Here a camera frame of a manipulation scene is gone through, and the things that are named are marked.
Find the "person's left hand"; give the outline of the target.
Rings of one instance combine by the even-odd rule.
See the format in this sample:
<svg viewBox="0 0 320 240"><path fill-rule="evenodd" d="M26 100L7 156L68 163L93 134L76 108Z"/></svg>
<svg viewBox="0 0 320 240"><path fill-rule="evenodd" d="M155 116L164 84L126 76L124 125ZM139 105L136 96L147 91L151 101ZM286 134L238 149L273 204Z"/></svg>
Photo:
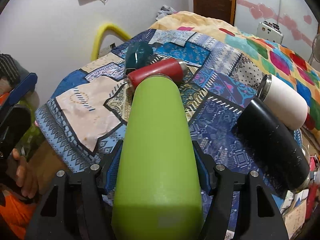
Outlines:
<svg viewBox="0 0 320 240"><path fill-rule="evenodd" d="M29 199L34 198L38 192L39 184L36 173L32 170L26 158L14 148L7 159L7 172L21 189L21 194Z"/></svg>

